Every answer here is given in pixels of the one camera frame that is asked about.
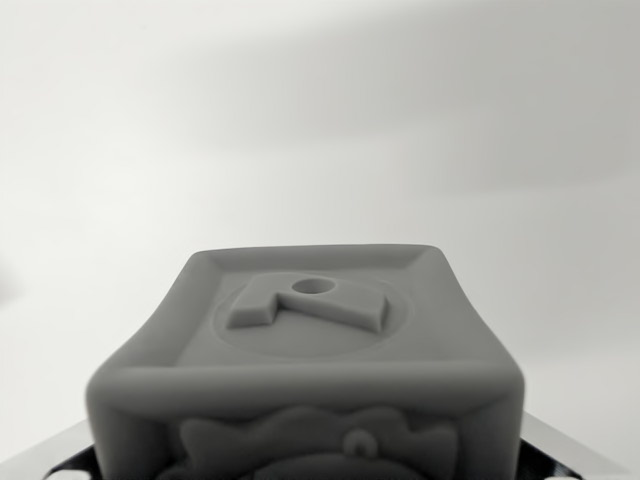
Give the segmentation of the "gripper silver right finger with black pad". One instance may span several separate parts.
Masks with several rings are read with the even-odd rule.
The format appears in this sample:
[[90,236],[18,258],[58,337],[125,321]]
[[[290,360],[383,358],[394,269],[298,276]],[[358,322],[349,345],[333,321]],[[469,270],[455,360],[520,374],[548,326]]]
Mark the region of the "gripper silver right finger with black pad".
[[524,413],[516,479],[638,479],[535,416]]

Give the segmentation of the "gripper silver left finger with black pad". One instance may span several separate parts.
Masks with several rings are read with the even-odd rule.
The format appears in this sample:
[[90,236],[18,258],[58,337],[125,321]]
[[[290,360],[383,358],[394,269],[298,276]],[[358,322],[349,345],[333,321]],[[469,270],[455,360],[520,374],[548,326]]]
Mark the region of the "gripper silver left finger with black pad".
[[2,479],[101,479],[87,420],[1,463]]

